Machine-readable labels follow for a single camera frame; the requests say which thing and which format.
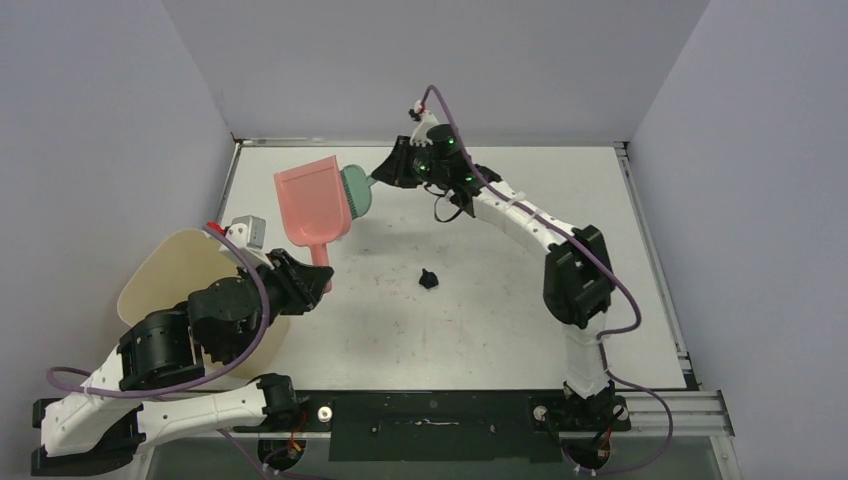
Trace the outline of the green hand brush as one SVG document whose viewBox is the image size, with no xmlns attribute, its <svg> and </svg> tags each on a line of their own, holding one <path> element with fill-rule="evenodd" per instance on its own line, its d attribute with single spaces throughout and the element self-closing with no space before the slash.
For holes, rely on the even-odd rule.
<svg viewBox="0 0 848 480">
<path fill-rule="evenodd" d="M 340 177 L 352 219 L 362 218 L 372 206 L 371 187 L 375 180 L 361 166 L 355 164 L 344 166 L 340 170 Z"/>
</svg>

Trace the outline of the pink plastic dustpan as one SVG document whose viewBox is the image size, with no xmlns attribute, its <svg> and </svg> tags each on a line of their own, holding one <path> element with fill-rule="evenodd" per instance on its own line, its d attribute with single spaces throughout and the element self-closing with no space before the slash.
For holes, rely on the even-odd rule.
<svg viewBox="0 0 848 480">
<path fill-rule="evenodd" d="M 307 248 L 314 265 L 328 267 L 328 245 L 352 226 L 337 158 L 332 155 L 277 172 L 273 181 L 288 240 Z"/>
</svg>

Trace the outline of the black paper scrap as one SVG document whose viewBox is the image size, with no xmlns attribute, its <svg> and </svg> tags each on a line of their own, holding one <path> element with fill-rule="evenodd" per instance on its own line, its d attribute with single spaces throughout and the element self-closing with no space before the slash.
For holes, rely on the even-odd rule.
<svg viewBox="0 0 848 480">
<path fill-rule="evenodd" d="M 423 269 L 418 284 L 426 290 L 431 290 L 439 286 L 439 279 L 434 272 Z"/>
</svg>

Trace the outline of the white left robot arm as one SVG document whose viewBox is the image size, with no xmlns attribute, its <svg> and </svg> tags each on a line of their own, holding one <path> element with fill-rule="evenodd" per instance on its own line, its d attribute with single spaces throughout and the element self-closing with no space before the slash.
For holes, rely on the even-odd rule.
<svg viewBox="0 0 848 480">
<path fill-rule="evenodd" d="M 298 424 L 303 414 L 287 375 L 260 374 L 241 388 L 188 399 L 176 394 L 180 385 L 199 384 L 207 362 L 228 367 L 255 350 L 257 335 L 277 317 L 312 311 L 332 276 L 329 266 L 307 265 L 275 249 L 255 269 L 238 268 L 149 313 L 76 391 L 35 401 L 40 444 L 31 474 L 95 476 L 197 433 L 282 431 Z"/>
</svg>

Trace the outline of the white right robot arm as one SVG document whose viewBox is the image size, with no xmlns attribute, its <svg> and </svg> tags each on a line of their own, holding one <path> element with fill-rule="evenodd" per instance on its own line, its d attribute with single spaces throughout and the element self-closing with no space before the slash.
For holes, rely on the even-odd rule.
<svg viewBox="0 0 848 480">
<path fill-rule="evenodd" d="M 543 302 L 566 334 L 564 385 L 573 395 L 565 414 L 580 429 L 600 421 L 605 404 L 599 394 L 611 380 L 598 335 L 615 289 L 603 234 L 592 225 L 577 228 L 555 219 L 494 170 L 470 164 L 447 124 L 429 129 L 424 140 L 398 137 L 371 176 L 397 188 L 437 187 L 461 212 L 499 229 L 542 263 Z"/>
</svg>

